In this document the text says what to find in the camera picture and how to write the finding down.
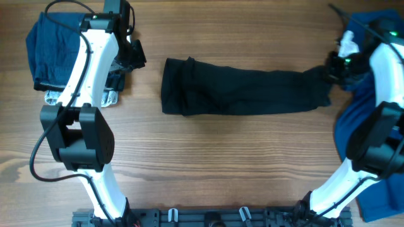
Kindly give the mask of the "black polo shirt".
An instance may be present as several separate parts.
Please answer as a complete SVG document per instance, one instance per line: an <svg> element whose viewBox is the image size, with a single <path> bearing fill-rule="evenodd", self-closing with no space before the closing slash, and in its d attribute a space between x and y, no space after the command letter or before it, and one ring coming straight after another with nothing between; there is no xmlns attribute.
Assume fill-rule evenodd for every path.
<svg viewBox="0 0 404 227"><path fill-rule="evenodd" d="M331 104L324 67L303 73L215 66L167 59L161 99L165 114L269 115L307 112Z"/></svg>

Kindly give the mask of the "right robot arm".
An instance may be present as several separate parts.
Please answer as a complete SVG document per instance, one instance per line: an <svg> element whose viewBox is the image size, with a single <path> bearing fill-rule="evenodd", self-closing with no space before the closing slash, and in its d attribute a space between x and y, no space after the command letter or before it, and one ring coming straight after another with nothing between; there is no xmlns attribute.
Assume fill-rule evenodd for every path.
<svg viewBox="0 0 404 227"><path fill-rule="evenodd" d="M343 208L363 191L391 175L403 173L403 38L397 23L378 18L363 28L369 35L363 49L344 34L338 53L340 75L357 89L348 108L348 123L337 134L345 158L319 188L310 191L294 208L294 221L303 226L340 223Z"/></svg>

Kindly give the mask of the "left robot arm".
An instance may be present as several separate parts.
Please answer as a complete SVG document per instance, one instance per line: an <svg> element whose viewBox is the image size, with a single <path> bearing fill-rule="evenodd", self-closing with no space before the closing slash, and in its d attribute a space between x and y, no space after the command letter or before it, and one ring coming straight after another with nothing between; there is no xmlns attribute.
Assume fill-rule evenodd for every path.
<svg viewBox="0 0 404 227"><path fill-rule="evenodd" d="M93 203L93 212L74 215L73 226L141 224L114 176L110 164L114 135L100 112L108 75L130 73L146 64L140 41L131 41L134 24L134 9L127 1L105 1L101 13L90 10L75 30L80 49L70 79L56 105L40 112L44 133L33 148L30 172L37 180L48 181L34 167L46 140L53 158L72 172L53 182L79 178Z"/></svg>

